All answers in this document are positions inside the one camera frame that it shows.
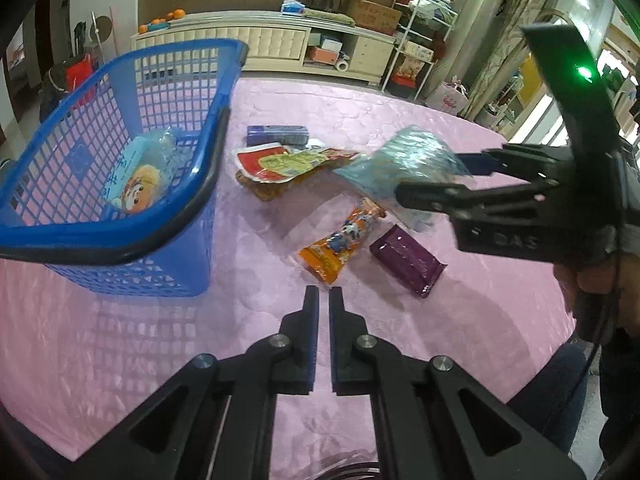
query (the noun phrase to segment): toilet paper roll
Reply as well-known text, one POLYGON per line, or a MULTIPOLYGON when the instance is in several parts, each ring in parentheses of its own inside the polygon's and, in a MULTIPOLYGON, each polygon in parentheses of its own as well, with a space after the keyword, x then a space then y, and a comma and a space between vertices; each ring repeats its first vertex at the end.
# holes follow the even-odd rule
POLYGON ((349 62, 345 59, 340 58, 336 63, 335 63, 335 69, 338 72, 347 72, 347 70, 349 69, 349 62))

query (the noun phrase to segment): green led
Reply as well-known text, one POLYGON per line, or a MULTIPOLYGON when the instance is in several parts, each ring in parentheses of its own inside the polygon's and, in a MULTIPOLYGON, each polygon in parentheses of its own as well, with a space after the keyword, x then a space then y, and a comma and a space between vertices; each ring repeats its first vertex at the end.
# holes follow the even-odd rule
POLYGON ((589 83, 593 83, 592 79, 591 79, 591 70, 589 70, 587 67, 585 66, 579 66, 578 67, 578 74, 580 74, 583 78, 585 78, 589 83))

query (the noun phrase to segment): beige patterned curtain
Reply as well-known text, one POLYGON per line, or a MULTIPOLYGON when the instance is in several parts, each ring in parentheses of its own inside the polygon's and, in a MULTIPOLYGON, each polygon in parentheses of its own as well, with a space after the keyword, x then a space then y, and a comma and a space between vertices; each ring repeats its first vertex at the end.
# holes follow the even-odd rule
POLYGON ((474 110, 474 108, 478 108, 476 104, 478 103, 482 92, 498 72, 501 65, 504 63, 504 60, 507 59, 507 56, 522 39, 520 27, 522 25, 533 23, 545 2, 546 0, 509 0, 506 9, 504 27, 501 31, 500 38, 496 43, 497 46, 489 60, 482 68, 478 79, 471 87, 469 104, 462 113, 462 117, 473 120, 473 117, 470 116, 469 112, 474 110))

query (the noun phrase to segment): pink quilted surface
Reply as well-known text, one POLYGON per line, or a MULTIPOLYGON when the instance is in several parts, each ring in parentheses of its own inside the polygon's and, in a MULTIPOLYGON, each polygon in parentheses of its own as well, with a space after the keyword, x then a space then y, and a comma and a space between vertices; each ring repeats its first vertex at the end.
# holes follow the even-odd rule
MULTIPOLYGON (((411 124, 459 152, 501 142, 475 124, 374 92, 244 78, 228 150, 242 146, 248 124, 282 123, 306 124, 331 146, 364 152, 411 124)), ((44 266, 0 260, 0 397, 62 454, 81 454, 193 355, 225 358, 277 332, 282 316, 302 305, 305 285, 320 285, 294 255, 340 225, 357 196, 325 173, 262 203, 236 183, 235 172, 228 154, 218 184, 212 285, 199 298, 99 296, 44 266)), ((381 221, 370 241, 392 224, 381 221)), ((347 308, 405 354, 448 354, 508 400, 573 329, 550 266, 457 252, 446 218, 415 237, 449 264, 430 297, 408 292, 365 248, 335 283, 347 308)), ((368 399, 331 393, 326 291, 321 285, 316 389, 278 400, 274 479, 375 457, 368 399)))

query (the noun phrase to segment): purple snack wrapper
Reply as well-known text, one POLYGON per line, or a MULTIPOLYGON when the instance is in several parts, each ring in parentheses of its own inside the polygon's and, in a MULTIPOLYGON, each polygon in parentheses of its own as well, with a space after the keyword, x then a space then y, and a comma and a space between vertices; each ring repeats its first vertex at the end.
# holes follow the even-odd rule
POLYGON ((411 235, 394 225, 373 242, 369 250, 401 282, 426 298, 447 267, 411 235))

